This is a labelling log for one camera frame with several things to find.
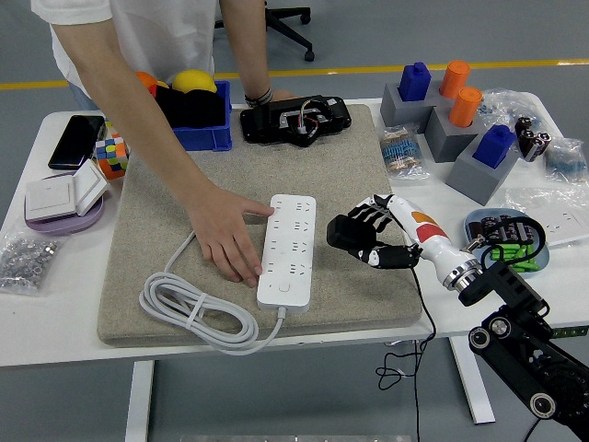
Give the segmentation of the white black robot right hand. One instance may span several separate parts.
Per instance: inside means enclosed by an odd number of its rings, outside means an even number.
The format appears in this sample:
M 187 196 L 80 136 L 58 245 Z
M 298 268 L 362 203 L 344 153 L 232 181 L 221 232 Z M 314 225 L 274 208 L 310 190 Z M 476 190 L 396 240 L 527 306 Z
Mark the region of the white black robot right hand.
M 442 228 L 421 208 L 396 194 L 374 194 L 358 203 L 349 213 L 352 218 L 376 226 L 382 231 L 395 221 L 413 244 L 422 250 L 421 256 L 433 263 L 438 281 L 446 288 L 447 279 L 453 281 L 457 269 L 474 256 L 455 246 Z

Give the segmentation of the person's right hand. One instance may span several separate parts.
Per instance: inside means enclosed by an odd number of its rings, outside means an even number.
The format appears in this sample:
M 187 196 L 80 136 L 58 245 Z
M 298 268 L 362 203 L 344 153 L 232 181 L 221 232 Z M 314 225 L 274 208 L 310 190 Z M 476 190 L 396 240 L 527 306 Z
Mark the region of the person's right hand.
M 214 184 L 191 201 L 188 214 L 202 256 L 235 283 L 257 285 L 262 273 L 259 254 L 253 246 L 244 216 L 267 218 L 274 210 Z

